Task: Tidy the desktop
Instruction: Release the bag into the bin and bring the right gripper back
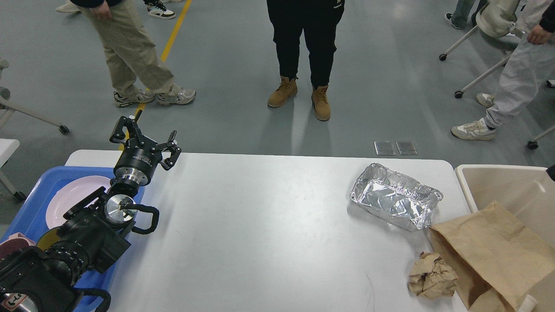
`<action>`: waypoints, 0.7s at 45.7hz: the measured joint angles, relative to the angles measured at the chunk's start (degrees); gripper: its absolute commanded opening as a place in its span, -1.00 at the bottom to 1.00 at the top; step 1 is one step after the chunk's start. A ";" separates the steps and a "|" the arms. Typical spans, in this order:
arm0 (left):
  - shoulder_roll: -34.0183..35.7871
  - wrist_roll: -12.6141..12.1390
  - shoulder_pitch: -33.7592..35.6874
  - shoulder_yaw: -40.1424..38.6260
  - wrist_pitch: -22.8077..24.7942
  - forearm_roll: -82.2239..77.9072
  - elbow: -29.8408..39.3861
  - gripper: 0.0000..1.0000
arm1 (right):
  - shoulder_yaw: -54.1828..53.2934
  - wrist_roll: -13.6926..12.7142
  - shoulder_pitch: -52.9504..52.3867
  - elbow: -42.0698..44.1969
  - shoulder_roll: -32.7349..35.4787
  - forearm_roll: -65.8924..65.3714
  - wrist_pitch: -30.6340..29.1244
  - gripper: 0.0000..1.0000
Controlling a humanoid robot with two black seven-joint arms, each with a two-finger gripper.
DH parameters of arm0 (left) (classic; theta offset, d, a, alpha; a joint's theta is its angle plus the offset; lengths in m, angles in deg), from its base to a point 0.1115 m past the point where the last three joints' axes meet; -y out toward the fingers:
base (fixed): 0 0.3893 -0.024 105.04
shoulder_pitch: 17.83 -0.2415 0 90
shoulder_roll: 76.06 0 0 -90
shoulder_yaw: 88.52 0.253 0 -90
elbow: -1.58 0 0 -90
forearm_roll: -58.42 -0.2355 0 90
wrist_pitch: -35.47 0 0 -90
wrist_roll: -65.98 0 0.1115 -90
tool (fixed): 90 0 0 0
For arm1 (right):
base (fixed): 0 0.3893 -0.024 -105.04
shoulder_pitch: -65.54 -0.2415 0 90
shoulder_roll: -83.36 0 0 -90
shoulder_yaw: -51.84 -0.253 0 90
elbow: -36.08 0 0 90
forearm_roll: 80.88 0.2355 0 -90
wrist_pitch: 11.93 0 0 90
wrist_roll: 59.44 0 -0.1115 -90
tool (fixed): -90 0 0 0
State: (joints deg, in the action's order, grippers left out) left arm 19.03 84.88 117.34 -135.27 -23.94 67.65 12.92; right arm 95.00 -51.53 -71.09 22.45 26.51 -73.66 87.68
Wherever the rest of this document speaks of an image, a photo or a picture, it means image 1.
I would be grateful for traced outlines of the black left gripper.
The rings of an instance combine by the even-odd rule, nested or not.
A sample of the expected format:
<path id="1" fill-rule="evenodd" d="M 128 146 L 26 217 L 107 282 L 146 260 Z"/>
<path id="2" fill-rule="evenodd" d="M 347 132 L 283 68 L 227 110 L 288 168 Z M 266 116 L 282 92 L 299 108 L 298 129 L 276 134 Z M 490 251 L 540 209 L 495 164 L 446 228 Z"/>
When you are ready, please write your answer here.
<path id="1" fill-rule="evenodd" d="M 124 149 L 114 168 L 115 178 L 131 180 L 139 186 L 151 182 L 158 164 L 166 171 L 173 168 L 182 152 L 175 140 L 177 130 L 170 133 L 167 142 L 157 144 L 156 152 L 152 152 L 137 125 L 142 112 L 121 116 L 110 136 L 111 143 L 121 144 Z M 167 158 L 162 155 L 164 152 L 169 152 Z"/>

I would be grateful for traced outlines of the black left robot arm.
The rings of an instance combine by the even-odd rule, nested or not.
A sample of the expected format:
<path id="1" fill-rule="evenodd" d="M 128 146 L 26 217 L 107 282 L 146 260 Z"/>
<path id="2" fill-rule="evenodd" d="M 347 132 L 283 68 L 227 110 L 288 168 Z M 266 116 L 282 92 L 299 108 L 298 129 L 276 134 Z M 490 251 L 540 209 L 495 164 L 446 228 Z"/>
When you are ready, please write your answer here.
<path id="1" fill-rule="evenodd" d="M 141 186 L 148 185 L 156 167 L 175 166 L 182 149 L 175 140 L 158 143 L 141 133 L 141 115 L 122 116 L 110 141 L 124 150 L 113 170 L 108 189 L 103 186 L 64 213 L 58 240 L 42 250 L 22 247 L 1 258 L 1 310 L 3 312 L 73 312 L 82 298 L 101 298 L 97 312 L 109 310 L 105 289 L 77 288 L 87 271 L 107 271 L 131 246 L 130 232 L 146 235 L 158 227 L 157 208 L 135 203 Z"/>

